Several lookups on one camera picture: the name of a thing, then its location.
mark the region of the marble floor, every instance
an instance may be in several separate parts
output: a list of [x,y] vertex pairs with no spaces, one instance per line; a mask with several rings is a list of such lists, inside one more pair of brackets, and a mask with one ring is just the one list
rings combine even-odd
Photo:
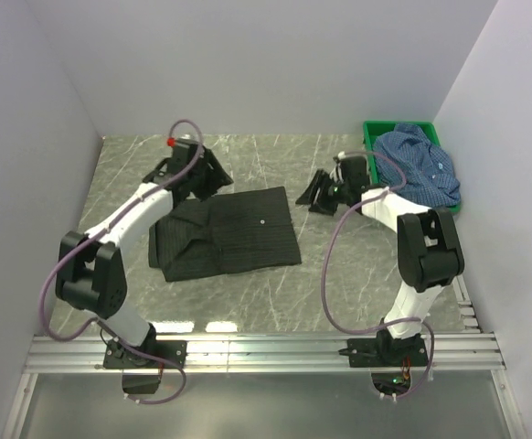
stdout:
[[[333,155],[361,148],[361,137],[208,135],[205,144],[235,181],[221,193],[286,188],[303,263],[168,284],[159,270],[148,267],[146,234],[122,256],[128,300],[162,332],[332,330],[320,303],[321,264],[345,209],[331,218],[293,202],[318,167],[331,170]],[[106,138],[79,231],[114,212],[169,151],[161,135]],[[396,250],[396,234],[381,224],[358,215],[346,222],[327,276],[329,305],[344,327],[375,325],[391,308],[400,285]],[[58,301],[51,326],[68,334],[84,319],[81,312]],[[437,331],[464,329],[451,287],[437,298],[428,321]]]

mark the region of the metal frame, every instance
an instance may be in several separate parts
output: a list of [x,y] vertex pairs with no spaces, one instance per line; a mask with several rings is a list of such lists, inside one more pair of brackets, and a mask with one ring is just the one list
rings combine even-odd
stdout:
[[[482,333],[461,276],[454,279],[452,287],[463,316],[465,330],[462,333],[436,335],[433,369],[491,370],[510,436],[512,439],[525,438],[527,433],[507,381],[504,359],[495,335]],[[350,369],[347,357],[341,357],[337,353],[346,346],[349,338],[354,338],[344,334],[176,334],[159,335],[158,338],[187,341],[185,365],[187,374],[369,373],[399,370],[399,368]],[[426,336],[424,339],[428,348],[429,340]],[[98,337],[79,337],[69,343],[58,343],[48,337],[35,337],[28,352],[27,363],[3,438],[20,437],[38,374],[122,373],[121,370],[102,368],[105,354],[106,347]],[[133,369],[129,372],[150,373],[150,370]]]
[[510,387],[505,370],[492,370],[497,398],[502,407],[505,424],[510,432],[511,439],[523,439],[528,437],[526,427],[522,422],[522,414],[518,409],[516,398]]
[[[179,334],[160,340],[187,341],[187,373],[307,373],[398,371],[399,368],[350,369],[338,350],[352,336],[343,334]],[[105,346],[98,337],[58,343],[35,337],[25,373],[122,373],[103,369]],[[504,361],[493,334],[438,334],[433,368],[436,370],[500,370]],[[150,373],[133,369],[131,373]]]
[[37,378],[38,375],[36,373],[22,374],[6,421],[4,433],[2,434],[3,439],[18,439],[20,437],[22,427],[27,418],[28,406],[32,401],[32,395],[37,385]]

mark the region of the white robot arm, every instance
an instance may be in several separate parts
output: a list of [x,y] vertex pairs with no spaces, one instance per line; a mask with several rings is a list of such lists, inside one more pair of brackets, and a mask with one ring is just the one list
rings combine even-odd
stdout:
[[[191,161],[197,147],[196,142],[178,139],[173,145],[172,156],[161,161],[144,177],[134,194],[110,217],[84,234],[70,231],[61,240],[59,259],[89,237],[106,231],[64,265],[59,272],[55,291],[59,299],[91,317],[98,317],[115,336],[142,352],[154,350],[152,345],[156,333],[154,327],[125,300],[127,283],[122,256],[190,193],[205,199],[214,195],[220,187],[233,182],[213,153],[204,148],[197,163],[182,180],[151,193],[151,190],[163,186],[168,178],[181,171]],[[141,202],[110,228],[111,222],[137,199]]]
[[[371,199],[380,195],[386,189],[371,189],[362,195],[362,200]],[[415,204],[411,201],[389,192],[384,198],[372,201],[362,206],[361,211],[365,216],[378,220],[394,232],[398,232],[398,217],[405,214],[427,213],[431,210],[426,206]],[[386,314],[385,322],[391,322],[399,318],[418,317],[421,320],[429,313],[432,303],[441,293],[444,286],[435,284],[428,287],[423,292],[418,292],[413,285],[408,285],[402,281],[396,301],[392,309]],[[388,328],[389,333],[394,338],[408,338],[419,334],[421,330],[420,322],[400,323]]]
[[[296,204],[309,205],[312,212],[334,215],[339,204],[354,206],[369,200],[360,213],[398,234],[402,284],[383,320],[385,323],[411,317],[424,320],[444,286],[463,272],[463,254],[452,213],[447,208],[431,209],[412,203],[385,187],[374,187],[362,155],[340,153],[335,163],[330,174],[317,170]],[[420,321],[399,323],[388,327],[387,338],[411,340],[420,329]]]

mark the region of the green basket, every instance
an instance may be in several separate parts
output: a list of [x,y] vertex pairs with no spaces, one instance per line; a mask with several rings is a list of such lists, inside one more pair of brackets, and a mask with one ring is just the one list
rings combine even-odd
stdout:
[[[396,123],[400,123],[400,121],[365,121],[364,122],[364,147],[368,151],[373,151],[374,143],[376,142],[376,139],[378,136],[389,133],[390,131],[394,131],[394,127],[396,126]],[[441,146],[439,143],[439,137],[437,136],[437,132],[434,129],[434,125],[430,122],[405,122],[405,123],[412,123],[414,125],[418,125],[422,131],[429,137],[429,140],[433,142],[435,145]],[[377,184],[379,183],[378,178],[378,170],[376,169],[376,158],[373,155],[370,155],[367,158],[367,162],[369,163],[369,170],[372,176],[372,183]],[[451,212],[457,213],[459,210],[461,210],[461,203],[456,204],[455,206],[449,207]]]

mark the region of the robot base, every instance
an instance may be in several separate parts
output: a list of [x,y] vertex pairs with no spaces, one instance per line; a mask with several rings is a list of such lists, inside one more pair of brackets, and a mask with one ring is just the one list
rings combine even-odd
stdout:
[[[183,340],[160,340],[154,343],[150,355],[161,359],[168,359],[180,367],[185,365],[186,341]],[[115,341],[108,343],[106,355],[103,358],[104,369],[158,369],[156,361],[140,359],[127,352],[122,345]]]
[[349,358],[350,368],[399,367],[404,359],[410,360],[413,368],[426,367],[429,364],[424,340],[417,334],[404,339],[392,338],[384,329],[376,338],[350,338],[347,348],[339,351]]

